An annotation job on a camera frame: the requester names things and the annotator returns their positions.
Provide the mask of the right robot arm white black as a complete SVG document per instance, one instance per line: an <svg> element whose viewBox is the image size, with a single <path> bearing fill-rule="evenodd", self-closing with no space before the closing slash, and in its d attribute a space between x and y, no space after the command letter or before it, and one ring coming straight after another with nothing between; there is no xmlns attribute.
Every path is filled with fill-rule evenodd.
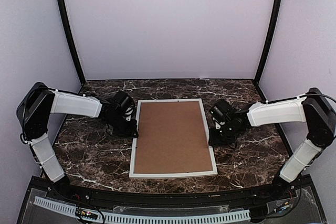
<svg viewBox="0 0 336 224"><path fill-rule="evenodd" d="M214 127L209 130L212 147L235 143L248 129L277 124L283 130L292 154L268 188L273 200L288 191L288 184L311 166L335 140L335 98L318 88L291 98L249 103L236 108L218 100L209 110Z"/></svg>

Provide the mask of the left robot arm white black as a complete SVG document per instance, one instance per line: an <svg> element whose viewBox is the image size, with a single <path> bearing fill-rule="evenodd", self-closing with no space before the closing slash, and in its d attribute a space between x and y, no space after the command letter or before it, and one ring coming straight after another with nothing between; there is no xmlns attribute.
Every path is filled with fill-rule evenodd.
<svg viewBox="0 0 336 224"><path fill-rule="evenodd" d="M65 181L66 173L49 139L50 118L54 114L78 115L98 119L118 137L138 137L135 101L124 91L103 99L93 94L78 94L36 82L16 109L21 127L20 140L29 146L35 162L54 184L53 191L63 201L74 197Z"/></svg>

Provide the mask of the small green circuit board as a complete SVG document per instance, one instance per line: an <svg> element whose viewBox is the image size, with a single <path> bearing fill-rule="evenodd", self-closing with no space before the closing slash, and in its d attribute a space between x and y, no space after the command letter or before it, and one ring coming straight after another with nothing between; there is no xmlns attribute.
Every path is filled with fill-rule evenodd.
<svg viewBox="0 0 336 224"><path fill-rule="evenodd" d="M79 219L89 219L89 220L97 220L98 218L97 214L81 208L77 208L75 210L75 216L78 217Z"/></svg>

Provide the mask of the black front rail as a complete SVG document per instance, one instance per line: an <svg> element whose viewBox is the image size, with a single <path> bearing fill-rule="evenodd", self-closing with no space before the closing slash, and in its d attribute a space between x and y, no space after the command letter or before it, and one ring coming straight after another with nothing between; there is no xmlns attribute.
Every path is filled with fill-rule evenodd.
<svg viewBox="0 0 336 224"><path fill-rule="evenodd" d="M70 199L80 206L93 206L104 209L121 207L215 207L228 205L230 208L257 208L263 207L273 200L288 199L290 203L299 195L293 188L271 194L272 186L258 186L250 189L219 191L212 193L191 194L144 194L123 193L108 190L99 190L87 187L69 185L66 189L59 189L46 180L41 180L40 188L47 192L47 196L57 199Z"/></svg>

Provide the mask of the left black corner post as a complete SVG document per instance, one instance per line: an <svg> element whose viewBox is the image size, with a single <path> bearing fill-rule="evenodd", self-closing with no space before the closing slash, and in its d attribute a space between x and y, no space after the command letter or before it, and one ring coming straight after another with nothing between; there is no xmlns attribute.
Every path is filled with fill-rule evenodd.
<svg viewBox="0 0 336 224"><path fill-rule="evenodd" d="M70 22L69 22L68 13L66 10L65 0L57 0L57 4L58 4L61 22L62 22L64 33L66 36L68 48L70 51L70 55L71 55L77 76L79 78L79 81L81 85L83 85L86 83L86 79L85 79L85 75L84 75L84 72L83 72L83 69L82 69L82 66L79 60L79 56L76 50L75 41L72 36L72 31L70 28Z"/></svg>

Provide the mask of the black corner post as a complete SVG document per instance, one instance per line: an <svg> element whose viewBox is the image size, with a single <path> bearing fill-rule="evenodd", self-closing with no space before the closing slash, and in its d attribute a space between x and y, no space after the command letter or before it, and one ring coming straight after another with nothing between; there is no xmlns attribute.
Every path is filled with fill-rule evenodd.
<svg viewBox="0 0 336 224"><path fill-rule="evenodd" d="M72 31L70 28L70 22L69 22L68 13L66 10L65 0L57 0L57 4L58 4L61 22L62 22L64 33L66 36L68 48L70 51L70 55L71 55L77 76L79 78L79 81L81 85L83 85L86 83L86 79L85 79L85 75L84 75L84 72L83 72L83 69L82 69L82 66L79 60L79 56L76 50L75 41L72 36Z"/></svg>
<svg viewBox="0 0 336 224"><path fill-rule="evenodd" d="M265 43L263 46L263 50L260 56L260 61L258 64L258 68L254 77L254 82L256 85L259 85L265 66L267 62L267 58L270 52L271 48L271 43L274 37L275 29L276 29L276 24L278 20L278 15L279 15L279 10L280 10L280 4L281 0L274 0L273 5L272 5L272 11L271 11L271 16L270 16L270 21L269 21L269 26L265 38Z"/></svg>

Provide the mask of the right black corner post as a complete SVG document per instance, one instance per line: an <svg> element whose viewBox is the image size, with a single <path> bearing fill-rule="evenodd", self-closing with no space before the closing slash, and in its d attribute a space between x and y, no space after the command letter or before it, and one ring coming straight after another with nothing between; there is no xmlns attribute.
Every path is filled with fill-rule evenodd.
<svg viewBox="0 0 336 224"><path fill-rule="evenodd" d="M271 16L270 16L270 21L269 21L269 26L265 38L265 43L263 46L263 50L260 56L260 61L258 64L258 68L254 77L254 82L256 85L259 85L265 66L267 62L267 58L270 52L271 48L271 43L274 37L275 29L276 29L276 24L278 20L278 15L279 15L279 10L280 10L280 4L281 0L274 0L273 5L272 5L272 11L271 11Z"/></svg>

